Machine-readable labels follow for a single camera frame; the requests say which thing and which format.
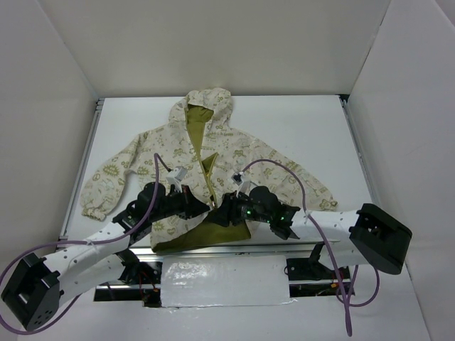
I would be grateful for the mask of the cream printed hooded jacket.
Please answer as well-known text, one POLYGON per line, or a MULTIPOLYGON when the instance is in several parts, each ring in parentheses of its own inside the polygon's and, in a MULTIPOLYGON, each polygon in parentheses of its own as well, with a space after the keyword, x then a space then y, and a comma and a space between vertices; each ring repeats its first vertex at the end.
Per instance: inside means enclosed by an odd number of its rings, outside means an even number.
MULTIPOLYGON (((223 98, 230 100, 233 106, 230 92, 222 88, 192 91, 179 102, 194 99, 214 104, 220 103, 223 98)), ((94 172, 80 194, 83 216, 104 220, 117 206, 130 173, 136 174, 140 186, 154 181, 166 183, 164 176, 167 169, 177 166, 169 166, 165 162, 161 155, 165 148, 157 142, 156 135, 167 124, 136 135, 124 149, 108 158, 94 172)), ((282 202, 291 206, 318 211, 337 208, 338 203, 331 191, 305 168, 259 138, 240 132, 251 136, 252 143, 250 161, 239 171, 246 171, 254 184, 268 187, 282 202)))

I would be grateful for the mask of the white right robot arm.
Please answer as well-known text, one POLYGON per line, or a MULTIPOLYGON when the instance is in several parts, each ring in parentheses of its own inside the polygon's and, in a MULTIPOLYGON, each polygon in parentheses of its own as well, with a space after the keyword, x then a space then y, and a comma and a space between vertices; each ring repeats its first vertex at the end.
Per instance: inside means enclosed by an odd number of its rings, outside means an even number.
POLYGON ((327 277, 335 265, 361 264, 398 275, 412 239, 408 227, 372 203, 354 211, 303 211, 280 201, 265 186, 248 194, 224 194, 221 206, 208 219, 222 227, 259 222, 283 240, 314 239, 309 269, 317 278, 327 277))

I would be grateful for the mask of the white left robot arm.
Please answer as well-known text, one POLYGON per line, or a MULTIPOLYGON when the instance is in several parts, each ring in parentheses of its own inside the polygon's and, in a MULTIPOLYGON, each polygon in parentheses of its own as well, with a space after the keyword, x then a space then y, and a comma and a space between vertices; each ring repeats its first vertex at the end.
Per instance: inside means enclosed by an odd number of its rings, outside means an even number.
POLYGON ((35 253, 21 257, 1 298, 26 333, 36 333, 58 309, 82 293, 110 281, 141 283, 153 269, 141 262, 130 246, 145 238, 152 224, 177 217, 202 217, 209 206, 184 185, 166 190, 149 183, 104 228, 64 249, 43 257, 35 253))

